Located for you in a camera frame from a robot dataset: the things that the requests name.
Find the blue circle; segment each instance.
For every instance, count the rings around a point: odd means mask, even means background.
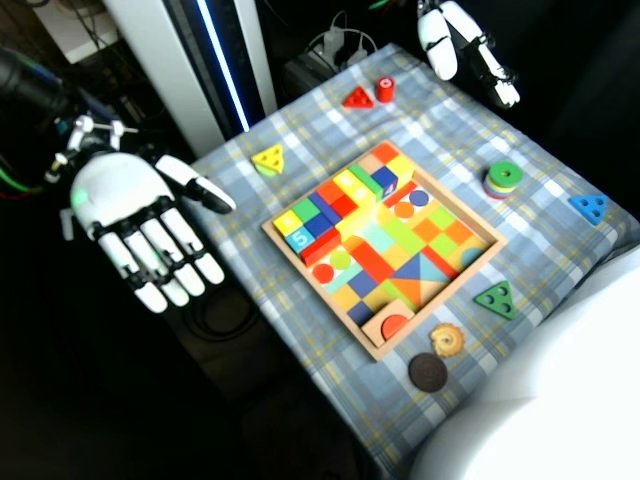
[[[429,195],[422,190],[415,190],[409,194],[409,201],[416,207],[424,207],[429,203]]]

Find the dark brown round cookie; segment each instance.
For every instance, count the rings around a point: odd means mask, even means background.
[[[432,353],[416,355],[409,364],[409,378],[423,392],[437,392],[447,383],[447,377],[447,366]]]

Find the red cylinder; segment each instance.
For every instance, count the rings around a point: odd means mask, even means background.
[[[376,88],[376,98],[381,103],[389,103],[393,100],[393,93],[396,89],[396,82],[391,77],[382,77],[378,80]]]

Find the plaid tablecloth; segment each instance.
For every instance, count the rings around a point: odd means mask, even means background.
[[[357,85],[374,97],[376,80],[396,81],[395,100],[371,110],[341,102]],[[389,139],[508,239],[508,245],[383,361],[374,363],[260,229],[260,224],[366,150]],[[285,172],[264,177],[249,161],[275,143]],[[489,165],[510,159],[525,172],[506,201],[483,193]],[[599,193],[525,135],[437,80],[421,61],[389,45],[227,142],[195,164],[229,192],[238,209],[215,215],[190,204],[201,226],[282,339],[298,357],[385,475],[406,475],[420,443],[617,249],[640,241],[640,226],[609,203],[606,219],[589,224],[567,199]],[[473,297],[508,280],[514,321]],[[441,322],[462,328],[465,350],[445,361],[444,389],[426,394],[407,365],[430,352],[428,333]]]

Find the light strip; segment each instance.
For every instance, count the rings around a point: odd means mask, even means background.
[[[248,132],[249,124],[247,123],[247,117],[245,117],[244,115],[244,109],[242,108],[240,97],[238,97],[236,86],[233,83],[233,78],[231,77],[229,66],[227,65],[227,59],[224,57],[224,53],[222,52],[222,45],[220,45],[218,34],[216,33],[216,29],[213,26],[213,19],[211,18],[211,13],[209,13],[207,2],[205,0],[198,0],[198,8],[200,9],[200,15],[202,15],[202,19],[204,20],[204,26],[206,27],[207,33],[209,34],[211,45],[213,46],[213,50],[216,53],[216,58],[218,59],[218,63],[220,64],[220,68],[222,69],[222,74],[224,75],[224,79],[227,82],[227,88],[229,89],[229,93],[231,94],[233,104],[236,107],[236,113],[238,114],[238,118],[240,119],[240,123],[242,124],[242,129],[245,132]]]

